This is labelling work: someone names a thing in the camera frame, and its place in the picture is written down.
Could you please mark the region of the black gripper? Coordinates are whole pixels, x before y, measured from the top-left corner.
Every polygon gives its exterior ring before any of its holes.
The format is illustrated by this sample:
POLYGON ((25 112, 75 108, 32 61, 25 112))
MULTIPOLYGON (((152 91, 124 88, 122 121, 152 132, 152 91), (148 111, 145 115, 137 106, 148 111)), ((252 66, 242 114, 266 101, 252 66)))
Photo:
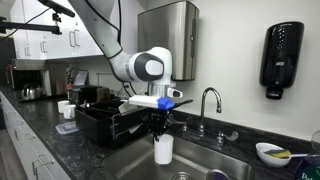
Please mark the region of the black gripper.
POLYGON ((168 113, 162 110, 149 109, 143 117, 143 122, 152 134, 154 140, 158 140, 159 136, 163 135, 172 125, 168 120, 168 113))

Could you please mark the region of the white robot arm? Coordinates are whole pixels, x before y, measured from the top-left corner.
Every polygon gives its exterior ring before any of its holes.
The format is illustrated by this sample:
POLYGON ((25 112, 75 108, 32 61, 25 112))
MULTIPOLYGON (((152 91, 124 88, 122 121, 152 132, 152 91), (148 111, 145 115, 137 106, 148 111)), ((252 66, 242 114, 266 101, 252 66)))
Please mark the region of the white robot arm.
MULTIPOLYGON (((110 22, 115 0, 67 0, 80 17, 96 45, 108 60, 114 77, 121 82, 147 82, 155 85, 149 95, 133 95, 130 105, 157 109, 168 113, 176 104, 171 100, 175 84, 172 76, 172 55, 167 48, 152 47, 147 51, 128 54, 110 22)), ((176 91, 178 97, 183 93, 176 91)))

